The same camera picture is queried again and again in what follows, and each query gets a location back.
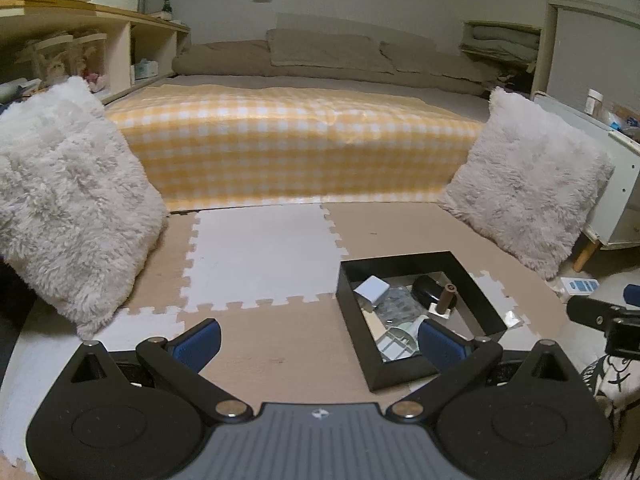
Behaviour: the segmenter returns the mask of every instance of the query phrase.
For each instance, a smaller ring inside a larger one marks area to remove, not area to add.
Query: plaid bedspread
[[[217,85],[107,108],[170,210],[434,200],[481,123],[415,98]]]

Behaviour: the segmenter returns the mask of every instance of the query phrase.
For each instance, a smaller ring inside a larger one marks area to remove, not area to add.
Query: fluffy white pillow
[[[496,88],[490,112],[440,205],[552,278],[614,165],[599,143],[521,95]]]
[[[127,299],[167,214],[82,78],[0,116],[0,254],[80,337]]]

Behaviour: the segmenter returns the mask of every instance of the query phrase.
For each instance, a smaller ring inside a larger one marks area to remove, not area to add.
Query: silver screw
[[[216,411],[220,415],[235,417],[242,415],[249,407],[242,400],[222,400],[216,404]]]
[[[424,411],[424,408],[414,400],[401,400],[391,407],[391,411],[402,418],[415,418]]]

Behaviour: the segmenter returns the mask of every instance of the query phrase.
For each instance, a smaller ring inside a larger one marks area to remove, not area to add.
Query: blue gripper pad
[[[424,321],[418,329],[420,353],[439,372],[457,365],[471,354],[471,346],[464,343],[461,337],[452,334],[436,321]]]
[[[222,330],[211,319],[199,323],[169,343],[171,355],[192,371],[198,373],[220,351]]]
[[[622,297],[625,298],[625,303],[628,303],[629,305],[640,306],[640,285],[629,283],[625,287],[625,290],[622,293]]]

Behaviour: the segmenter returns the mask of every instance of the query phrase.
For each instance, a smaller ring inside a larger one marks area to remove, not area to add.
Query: black box
[[[343,261],[340,264],[336,297],[370,391],[428,377],[436,374],[437,370],[419,354],[396,361],[383,361],[358,304],[353,283],[363,282],[369,276],[384,280],[430,272],[443,272],[456,285],[459,299],[466,304],[483,332],[474,335],[487,335],[498,341],[507,330],[504,321],[474,279],[449,251]]]

